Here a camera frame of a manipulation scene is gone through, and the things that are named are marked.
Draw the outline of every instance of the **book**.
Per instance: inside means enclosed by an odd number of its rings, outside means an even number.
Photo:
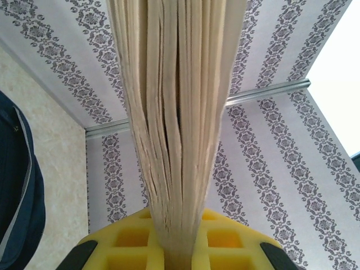
[[[246,0],[107,0],[165,269],[191,269]]]

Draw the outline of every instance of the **white wall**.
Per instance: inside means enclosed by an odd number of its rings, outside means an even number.
[[[359,28],[353,0],[308,74],[309,91],[349,156],[360,152]]]

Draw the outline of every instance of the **yellow foam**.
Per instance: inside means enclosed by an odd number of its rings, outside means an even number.
[[[145,208],[79,243],[98,242],[83,270],[164,270],[164,254]],[[206,209],[192,257],[192,270],[273,270],[260,243],[274,239]]]

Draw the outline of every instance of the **dark jacket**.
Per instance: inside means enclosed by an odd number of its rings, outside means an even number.
[[[0,91],[0,270],[24,269],[44,227],[44,184],[31,130]]]

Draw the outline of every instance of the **wallpaper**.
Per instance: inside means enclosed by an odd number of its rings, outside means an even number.
[[[105,0],[0,0],[0,43],[83,127],[127,118]],[[249,0],[231,93],[302,79],[350,0]]]
[[[89,229],[148,204],[129,131],[87,140]],[[360,175],[306,89],[226,108],[206,207],[307,270],[360,266]]]

